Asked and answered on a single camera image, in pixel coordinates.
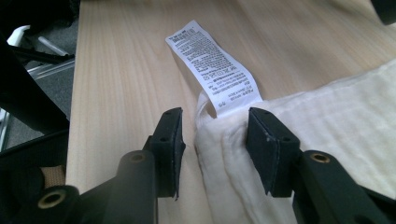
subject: gray carpet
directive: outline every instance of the gray carpet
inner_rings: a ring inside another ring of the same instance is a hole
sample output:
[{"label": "gray carpet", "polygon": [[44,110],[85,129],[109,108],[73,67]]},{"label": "gray carpet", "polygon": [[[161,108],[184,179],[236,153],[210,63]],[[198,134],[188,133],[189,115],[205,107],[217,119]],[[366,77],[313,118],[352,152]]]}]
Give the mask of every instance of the gray carpet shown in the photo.
[{"label": "gray carpet", "polygon": [[[22,46],[33,46],[37,51],[55,54],[38,41],[39,36],[44,36],[59,48],[64,49],[70,54],[76,54],[77,35],[78,20],[74,21],[70,26],[67,26],[64,22],[58,21],[53,23],[51,27],[36,35],[25,36],[22,40]],[[41,65],[41,63],[29,62],[25,67],[26,69],[31,69],[39,65]],[[38,86],[69,119],[73,90],[73,75],[74,67],[48,77],[42,77],[36,81]],[[6,148],[14,147],[41,135],[41,133],[30,129],[18,119],[11,116],[8,123],[5,146]]]}]

